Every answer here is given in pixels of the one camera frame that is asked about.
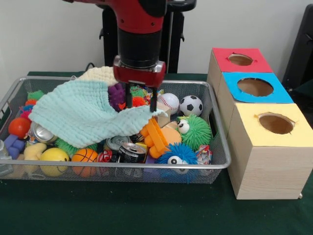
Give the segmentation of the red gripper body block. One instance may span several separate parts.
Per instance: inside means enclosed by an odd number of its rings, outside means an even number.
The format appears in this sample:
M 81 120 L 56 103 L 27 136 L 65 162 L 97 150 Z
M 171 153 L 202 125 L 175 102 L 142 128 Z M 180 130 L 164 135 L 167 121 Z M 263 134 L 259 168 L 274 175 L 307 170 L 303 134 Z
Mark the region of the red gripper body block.
M 147 87 L 159 88 L 166 72 L 166 64 L 158 61 L 154 66 L 147 69 L 136 69 L 124 65 L 117 55 L 113 61 L 114 77 L 119 82 L 142 84 Z

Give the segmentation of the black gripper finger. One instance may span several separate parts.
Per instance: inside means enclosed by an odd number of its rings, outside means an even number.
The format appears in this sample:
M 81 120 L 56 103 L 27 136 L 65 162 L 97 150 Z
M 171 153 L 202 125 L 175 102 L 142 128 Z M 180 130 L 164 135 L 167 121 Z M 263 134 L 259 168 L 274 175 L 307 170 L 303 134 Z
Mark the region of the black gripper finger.
M 150 99 L 150 112 L 157 110 L 157 88 L 152 88 L 152 97 Z
M 132 98 L 132 93 L 131 93 L 131 86 L 129 83 L 125 84 L 125 101 L 126 101 L 126 107 L 132 108 L 133 98 Z

